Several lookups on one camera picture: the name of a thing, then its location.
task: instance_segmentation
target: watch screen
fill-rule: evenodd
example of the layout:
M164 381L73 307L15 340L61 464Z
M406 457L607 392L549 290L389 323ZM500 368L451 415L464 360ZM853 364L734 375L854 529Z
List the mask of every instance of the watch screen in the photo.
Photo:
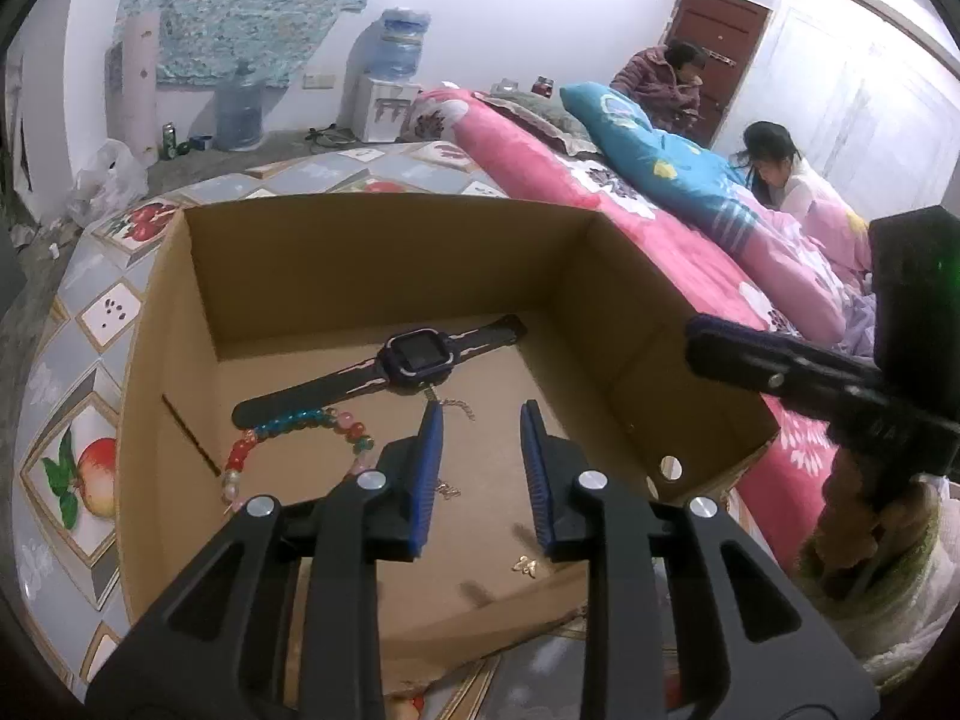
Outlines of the watch screen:
M450 357L448 351L440 344L440 339L433 333L416 333L407 338L401 338L395 350L402 358L404 367L413 371L443 365Z

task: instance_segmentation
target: black hair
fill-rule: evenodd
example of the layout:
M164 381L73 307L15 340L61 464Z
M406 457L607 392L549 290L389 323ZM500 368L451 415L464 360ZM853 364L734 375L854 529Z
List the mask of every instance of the black hair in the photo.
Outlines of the black hair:
M790 137L790 130L774 122L754 122L743 131L743 145L746 146L736 156L738 167L750 167L747 183L757 200L767 208L776 208L770 194L770 187L752 167L753 162L793 162L802 156Z
M683 65L693 65L700 70L707 66L704 50L683 40L671 41L664 52L664 59L674 70L679 70Z

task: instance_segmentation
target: black watch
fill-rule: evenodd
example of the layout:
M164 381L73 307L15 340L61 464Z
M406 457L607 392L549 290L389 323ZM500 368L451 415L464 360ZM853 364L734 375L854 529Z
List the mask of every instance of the black watch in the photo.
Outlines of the black watch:
M440 384L460 362L501 346L510 346L527 332L520 318L507 314L492 324L448 335L432 327L387 338L370 360L238 403L233 424L242 430L266 425L303 410L320 409L387 386L415 391Z

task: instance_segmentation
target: beaded bracelet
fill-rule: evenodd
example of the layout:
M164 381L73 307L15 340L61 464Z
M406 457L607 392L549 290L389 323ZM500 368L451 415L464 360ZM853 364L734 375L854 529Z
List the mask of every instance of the beaded bracelet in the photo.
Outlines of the beaded bracelet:
M282 418L272 419L265 425L246 430L230 450L227 465L221 477L222 495L227 511L234 509L237 495L240 493L240 474L250 450L258 443L272 439L282 433L302 430L308 427L332 428L353 445L354 466L363 466L373 449L373 439L367 435L363 422L358 422L352 413L338 412L335 408L303 410Z

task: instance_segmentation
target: purple jacket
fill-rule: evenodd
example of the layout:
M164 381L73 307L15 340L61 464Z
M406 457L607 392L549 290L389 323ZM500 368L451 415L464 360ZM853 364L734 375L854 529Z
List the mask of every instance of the purple jacket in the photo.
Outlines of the purple jacket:
M637 53L610 85L639 104L657 129L683 132L697 121L699 84L680 83L665 50L656 46Z

